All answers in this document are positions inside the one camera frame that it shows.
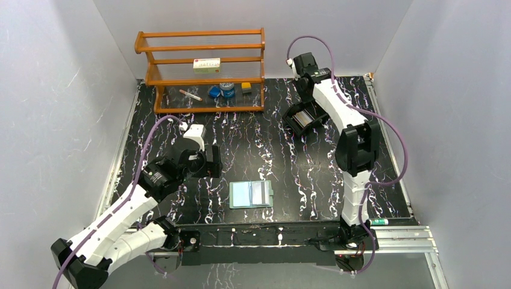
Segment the mint green card holder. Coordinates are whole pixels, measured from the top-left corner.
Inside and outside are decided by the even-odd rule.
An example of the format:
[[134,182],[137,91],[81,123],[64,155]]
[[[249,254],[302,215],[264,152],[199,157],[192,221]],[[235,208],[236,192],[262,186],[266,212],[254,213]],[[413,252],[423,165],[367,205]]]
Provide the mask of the mint green card holder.
[[231,182],[230,209],[273,207],[274,191],[270,180]]

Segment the black card storage box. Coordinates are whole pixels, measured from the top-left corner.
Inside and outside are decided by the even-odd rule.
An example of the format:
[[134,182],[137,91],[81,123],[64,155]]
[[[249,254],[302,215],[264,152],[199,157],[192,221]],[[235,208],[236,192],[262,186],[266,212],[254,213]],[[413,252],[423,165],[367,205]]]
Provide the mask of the black card storage box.
[[293,104],[282,116],[283,122],[298,136],[319,128],[328,118],[326,111],[315,101]]

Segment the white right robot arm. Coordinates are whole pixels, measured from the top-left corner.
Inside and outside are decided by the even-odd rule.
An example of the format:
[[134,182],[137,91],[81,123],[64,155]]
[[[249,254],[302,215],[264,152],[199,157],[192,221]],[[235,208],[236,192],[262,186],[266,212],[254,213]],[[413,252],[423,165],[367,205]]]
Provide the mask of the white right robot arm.
[[303,136],[330,119],[339,131],[334,157],[343,173],[343,208],[339,232],[318,237],[318,243],[337,243],[355,249],[368,236],[370,227],[365,187],[379,156],[380,125],[351,108],[328,68],[320,69],[312,53],[286,61],[292,69],[293,84],[300,102],[285,112],[283,120],[294,134]]

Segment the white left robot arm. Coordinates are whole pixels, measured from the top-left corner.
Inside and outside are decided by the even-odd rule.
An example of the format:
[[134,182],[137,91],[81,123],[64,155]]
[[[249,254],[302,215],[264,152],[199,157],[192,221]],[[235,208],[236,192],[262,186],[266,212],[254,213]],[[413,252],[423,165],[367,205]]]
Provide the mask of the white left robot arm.
[[120,266],[154,249],[175,250],[185,244],[181,229],[165,216],[125,236],[140,216],[156,207],[189,178],[220,178],[219,146],[212,159],[201,149],[185,149],[177,157],[162,156],[148,163],[126,192],[79,234],[57,239],[51,252],[74,288],[100,288]]

